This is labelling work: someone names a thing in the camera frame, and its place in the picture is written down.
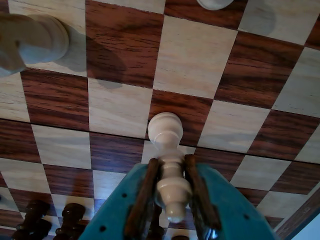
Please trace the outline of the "turquoise gripper finger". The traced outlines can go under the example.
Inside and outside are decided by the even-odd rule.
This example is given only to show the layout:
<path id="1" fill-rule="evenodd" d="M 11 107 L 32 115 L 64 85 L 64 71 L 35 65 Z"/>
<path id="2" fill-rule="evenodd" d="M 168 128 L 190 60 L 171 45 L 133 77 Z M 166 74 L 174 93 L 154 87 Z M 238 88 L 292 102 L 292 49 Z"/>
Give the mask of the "turquoise gripper finger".
<path id="1" fill-rule="evenodd" d="M 277 240 L 267 220 L 221 173 L 192 154 L 185 160 L 189 206 L 199 240 Z"/>
<path id="2" fill-rule="evenodd" d="M 80 240 L 145 240 L 154 211 L 159 161 L 136 164 L 79 237 Z"/>

